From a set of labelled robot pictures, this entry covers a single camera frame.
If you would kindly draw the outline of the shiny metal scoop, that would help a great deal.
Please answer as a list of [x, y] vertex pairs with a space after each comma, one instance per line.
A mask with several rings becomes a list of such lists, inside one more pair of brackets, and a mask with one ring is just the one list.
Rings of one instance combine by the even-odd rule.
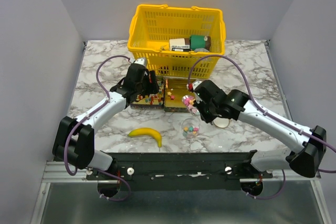
[[186, 106], [189, 113], [191, 113], [192, 115], [199, 115], [197, 107], [194, 106], [194, 104], [196, 103], [196, 99], [193, 96], [191, 95], [183, 96], [182, 102]]

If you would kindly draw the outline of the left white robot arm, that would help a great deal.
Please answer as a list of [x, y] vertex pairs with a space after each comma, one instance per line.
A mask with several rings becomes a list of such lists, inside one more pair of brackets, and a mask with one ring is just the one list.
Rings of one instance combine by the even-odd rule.
[[94, 147], [97, 131], [114, 115], [137, 102], [139, 96], [159, 91], [154, 70], [146, 68], [147, 60], [131, 63], [127, 75], [113, 86], [108, 95], [89, 111], [76, 118], [64, 117], [58, 127], [52, 154], [77, 169], [95, 168], [104, 179], [116, 175], [113, 158]]

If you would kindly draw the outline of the candy tin box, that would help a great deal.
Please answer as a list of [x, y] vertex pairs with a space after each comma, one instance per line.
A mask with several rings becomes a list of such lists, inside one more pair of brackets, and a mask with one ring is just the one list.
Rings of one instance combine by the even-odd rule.
[[187, 79], [157, 77], [159, 92], [151, 95], [139, 95], [133, 102], [132, 109], [163, 109], [165, 112], [186, 112], [188, 108], [182, 101], [186, 95], [192, 95], [187, 90]]

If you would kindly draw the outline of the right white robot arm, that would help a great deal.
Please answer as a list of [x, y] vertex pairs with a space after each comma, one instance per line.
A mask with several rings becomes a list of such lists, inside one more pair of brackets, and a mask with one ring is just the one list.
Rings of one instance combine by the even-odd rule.
[[326, 130], [320, 126], [310, 128], [269, 111], [239, 90], [226, 94], [210, 80], [195, 81], [189, 88], [196, 96], [195, 107], [201, 119], [212, 123], [216, 118], [232, 119], [252, 125], [286, 147], [275, 151], [257, 151], [241, 165], [249, 178], [259, 172], [274, 169], [292, 169], [297, 174], [315, 177], [326, 152]]

